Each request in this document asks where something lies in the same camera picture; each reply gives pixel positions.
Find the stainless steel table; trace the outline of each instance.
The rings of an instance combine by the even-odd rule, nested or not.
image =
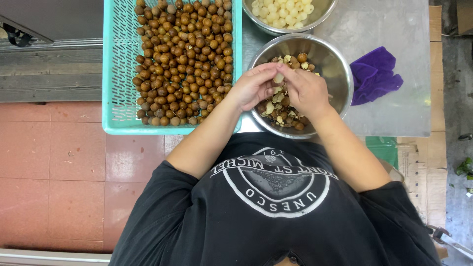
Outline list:
[[[360,136],[430,136],[429,6],[412,0],[339,0],[326,21],[307,33],[335,45],[349,63],[384,46],[404,84],[372,103],[351,106],[344,121]],[[243,12],[243,70],[274,37]],[[245,113],[239,132],[262,131]]]

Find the purple towel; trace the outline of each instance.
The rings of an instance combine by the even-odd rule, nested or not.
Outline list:
[[[404,81],[399,74],[393,76],[395,65],[396,58],[383,46],[351,63],[355,81],[351,105],[372,102],[390,91],[398,90]]]

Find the stainless steel bowl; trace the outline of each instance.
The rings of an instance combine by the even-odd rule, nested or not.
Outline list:
[[[300,53],[307,54],[307,61],[315,65],[315,71],[325,78],[328,93],[333,96],[330,105],[343,118],[348,111],[353,98],[353,76],[350,65],[333,45],[318,39],[313,35],[294,33],[283,35],[268,42],[263,46],[251,60],[248,69],[267,63],[274,57],[287,54],[297,56]],[[290,139],[309,139],[316,134],[312,125],[303,130],[294,127],[271,126],[269,120],[261,117],[256,108],[251,111],[255,120],[268,131]]]
[[[303,20],[303,23],[305,24],[304,27],[297,29],[280,29],[263,23],[253,15],[253,8],[251,7],[253,1],[254,0],[243,0],[243,10],[260,29],[273,36],[301,33],[314,28],[330,16],[338,3],[338,0],[313,0],[311,4],[314,6],[314,11],[307,16],[306,20]]]

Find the scallop shell logo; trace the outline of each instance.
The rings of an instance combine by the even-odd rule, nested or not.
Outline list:
[[[266,158],[267,162],[274,162],[276,160],[276,157],[273,155],[265,155],[264,157]]]

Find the plastic basket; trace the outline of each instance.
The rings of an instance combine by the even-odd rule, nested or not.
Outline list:
[[[157,0],[147,0],[148,6],[155,6]],[[241,0],[232,0],[233,23],[233,82],[242,74],[242,6]],[[102,76],[102,126],[108,134],[115,135],[176,135],[189,134],[197,125],[151,126],[144,125],[136,117],[140,97],[131,80],[136,75],[135,58],[143,55],[140,27],[133,9],[136,0],[105,0],[104,6],[104,53]],[[241,119],[235,132],[241,127]]]

